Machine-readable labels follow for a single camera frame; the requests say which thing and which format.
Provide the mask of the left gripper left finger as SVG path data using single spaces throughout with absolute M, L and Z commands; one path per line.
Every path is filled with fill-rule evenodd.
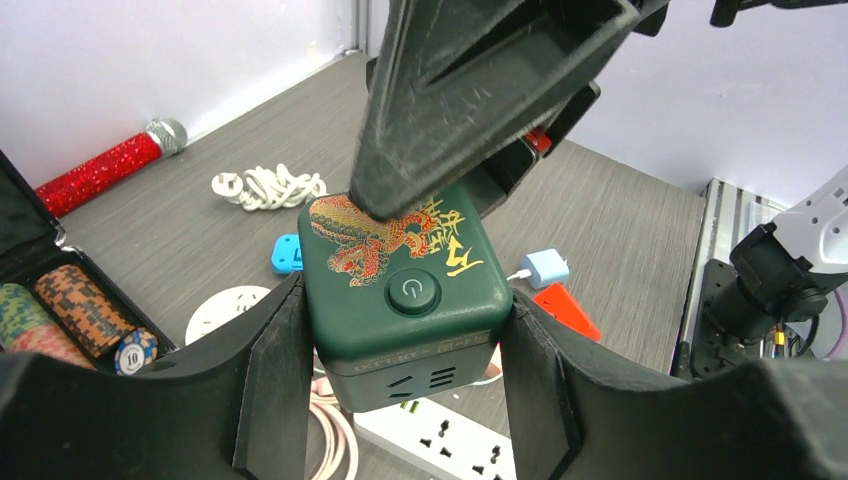
M 312 340 L 302 278 L 140 372 L 1 358 L 5 479 L 302 479 Z

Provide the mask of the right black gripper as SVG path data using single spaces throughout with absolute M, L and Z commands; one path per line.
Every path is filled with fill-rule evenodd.
M 459 184 L 485 217 L 597 101 L 639 20 L 633 1 L 392 2 L 350 199 L 387 221 Z

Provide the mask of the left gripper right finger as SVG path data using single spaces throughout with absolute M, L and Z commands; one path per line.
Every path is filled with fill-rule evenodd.
M 522 293 L 501 339 L 520 479 L 843 479 L 847 365 L 747 361 L 688 382 L 562 325 Z

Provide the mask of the dark green cube socket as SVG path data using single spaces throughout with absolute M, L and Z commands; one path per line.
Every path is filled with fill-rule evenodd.
M 344 194 L 298 218 L 315 349 L 343 408 L 367 412 L 473 383 L 512 289 L 471 196 L 454 185 L 387 222 Z

